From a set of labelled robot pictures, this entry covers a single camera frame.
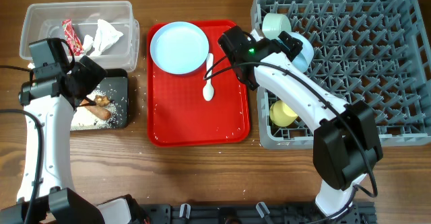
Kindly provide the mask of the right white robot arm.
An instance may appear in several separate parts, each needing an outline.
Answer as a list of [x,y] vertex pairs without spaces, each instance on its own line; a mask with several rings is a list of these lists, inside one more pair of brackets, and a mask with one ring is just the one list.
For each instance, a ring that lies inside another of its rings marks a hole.
[[372,109],[330,94],[293,64],[312,46],[293,32],[258,38],[238,26],[203,32],[167,24],[149,36],[147,133],[161,147],[231,143],[249,131],[248,89],[278,96],[313,132],[321,189],[315,203],[340,216],[383,151]]

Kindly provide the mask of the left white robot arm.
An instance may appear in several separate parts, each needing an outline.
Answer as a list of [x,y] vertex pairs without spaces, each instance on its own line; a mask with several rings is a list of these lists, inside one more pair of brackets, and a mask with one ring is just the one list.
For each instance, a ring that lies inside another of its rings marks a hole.
[[87,56],[75,60],[61,38],[29,45],[35,67],[18,99],[26,117],[26,160],[17,202],[1,210],[2,223],[40,223],[52,214],[57,223],[150,223],[131,195],[97,206],[75,192],[71,177],[70,130],[73,115],[106,77]]

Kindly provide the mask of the red snack wrapper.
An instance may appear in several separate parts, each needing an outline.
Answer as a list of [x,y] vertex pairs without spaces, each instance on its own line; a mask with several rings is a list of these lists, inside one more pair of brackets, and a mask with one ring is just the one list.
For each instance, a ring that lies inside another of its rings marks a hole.
[[73,27],[72,21],[70,19],[64,20],[61,23],[63,27],[63,32],[68,45],[71,47],[74,56],[80,56],[84,53],[84,48],[80,39],[78,38],[75,29]]

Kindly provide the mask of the pile of white rice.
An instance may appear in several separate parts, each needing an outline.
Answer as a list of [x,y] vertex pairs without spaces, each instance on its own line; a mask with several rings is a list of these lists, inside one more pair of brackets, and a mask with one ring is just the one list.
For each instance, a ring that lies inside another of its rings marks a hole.
[[[103,91],[96,89],[91,94],[87,95],[87,98],[94,101],[94,97],[96,95],[107,96]],[[71,123],[71,130],[94,130],[94,129],[101,129],[101,128],[109,128],[112,125],[112,123],[115,122],[117,109],[112,100],[109,105],[103,108],[107,109],[112,114],[112,116],[108,120],[100,120],[99,118],[94,116],[91,112],[86,110],[84,107],[78,107],[73,116],[73,120]]]

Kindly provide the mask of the red serving tray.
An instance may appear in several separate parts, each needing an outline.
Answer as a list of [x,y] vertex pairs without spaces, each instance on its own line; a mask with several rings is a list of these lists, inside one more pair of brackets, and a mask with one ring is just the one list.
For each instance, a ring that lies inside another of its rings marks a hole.
[[250,131],[247,88],[233,71],[211,80],[215,95],[205,101],[205,67],[190,75],[161,70],[147,56],[147,134],[159,147],[235,143]]

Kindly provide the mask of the white plastic spoon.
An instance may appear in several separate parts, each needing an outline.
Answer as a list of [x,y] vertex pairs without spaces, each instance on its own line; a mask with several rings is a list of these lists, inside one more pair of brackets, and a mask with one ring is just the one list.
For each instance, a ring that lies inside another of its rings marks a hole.
[[[206,59],[206,69],[207,69],[208,76],[211,76],[212,74],[213,61],[214,61],[214,55],[212,53],[209,53]],[[214,96],[214,88],[213,88],[213,85],[211,84],[211,80],[208,79],[203,88],[203,98],[205,101],[209,102],[212,100],[213,96]]]

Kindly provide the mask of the small white paper scrap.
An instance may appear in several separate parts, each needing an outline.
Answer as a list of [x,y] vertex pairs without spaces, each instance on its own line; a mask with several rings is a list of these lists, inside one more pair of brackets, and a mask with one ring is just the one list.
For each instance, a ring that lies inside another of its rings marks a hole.
[[86,54],[87,52],[90,51],[90,49],[93,46],[93,43],[94,43],[94,39],[92,36],[90,36],[88,34],[84,36],[84,42],[82,43],[84,54]]

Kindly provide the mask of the white napkin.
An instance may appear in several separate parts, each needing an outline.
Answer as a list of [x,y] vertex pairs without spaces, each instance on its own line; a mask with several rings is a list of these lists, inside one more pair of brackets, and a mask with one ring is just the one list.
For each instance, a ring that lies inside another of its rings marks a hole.
[[90,54],[90,56],[95,57],[100,56],[123,36],[122,32],[105,20],[99,19],[97,24],[98,28],[92,45],[94,50]]

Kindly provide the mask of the light blue bowl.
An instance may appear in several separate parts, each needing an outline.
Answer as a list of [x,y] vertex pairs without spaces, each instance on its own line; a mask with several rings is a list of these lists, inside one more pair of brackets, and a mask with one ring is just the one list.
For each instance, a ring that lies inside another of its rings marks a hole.
[[301,34],[289,32],[289,35],[293,38],[299,39],[302,42],[302,50],[292,61],[292,64],[300,72],[305,73],[314,57],[314,48],[312,47],[312,44]]

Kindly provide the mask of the mint green bowl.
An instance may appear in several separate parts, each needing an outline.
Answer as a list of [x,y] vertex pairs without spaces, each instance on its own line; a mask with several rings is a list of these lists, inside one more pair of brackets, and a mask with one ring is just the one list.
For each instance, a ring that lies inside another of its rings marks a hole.
[[277,39],[282,32],[291,32],[289,18],[284,14],[268,13],[263,18],[262,32],[270,40]]

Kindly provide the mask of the orange carrot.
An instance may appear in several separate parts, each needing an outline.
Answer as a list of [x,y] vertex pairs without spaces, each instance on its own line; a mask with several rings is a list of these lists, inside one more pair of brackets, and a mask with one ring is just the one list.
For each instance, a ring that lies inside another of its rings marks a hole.
[[84,108],[89,112],[91,112],[94,116],[96,116],[100,120],[108,120],[112,116],[110,111],[100,106],[87,105],[87,106],[84,106]]

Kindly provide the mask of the white round plate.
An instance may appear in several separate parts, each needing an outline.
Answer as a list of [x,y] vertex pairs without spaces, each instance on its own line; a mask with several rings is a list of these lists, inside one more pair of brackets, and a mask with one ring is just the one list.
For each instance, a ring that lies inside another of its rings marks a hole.
[[189,22],[162,26],[150,42],[153,62],[164,72],[184,75],[197,70],[209,54],[209,40],[203,30]]

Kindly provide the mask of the brown food scrap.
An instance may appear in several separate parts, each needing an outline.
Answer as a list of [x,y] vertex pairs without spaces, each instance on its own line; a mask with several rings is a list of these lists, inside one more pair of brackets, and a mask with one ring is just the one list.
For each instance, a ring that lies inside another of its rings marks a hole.
[[94,97],[94,102],[99,107],[105,107],[111,103],[111,100],[107,96],[96,95]]

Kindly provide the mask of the yellow plastic cup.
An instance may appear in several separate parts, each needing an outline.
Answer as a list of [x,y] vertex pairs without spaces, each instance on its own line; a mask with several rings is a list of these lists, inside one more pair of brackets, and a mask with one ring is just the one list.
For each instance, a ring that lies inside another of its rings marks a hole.
[[298,115],[282,100],[278,100],[271,105],[269,117],[276,126],[285,127],[291,125]]

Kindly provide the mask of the black waste tray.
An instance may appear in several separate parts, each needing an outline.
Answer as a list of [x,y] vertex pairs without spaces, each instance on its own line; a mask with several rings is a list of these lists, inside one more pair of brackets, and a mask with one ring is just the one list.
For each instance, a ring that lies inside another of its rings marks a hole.
[[117,109],[115,122],[109,128],[125,128],[129,107],[129,79],[127,72],[123,69],[109,69],[107,72],[107,76],[98,84],[95,90],[103,91],[113,101]]

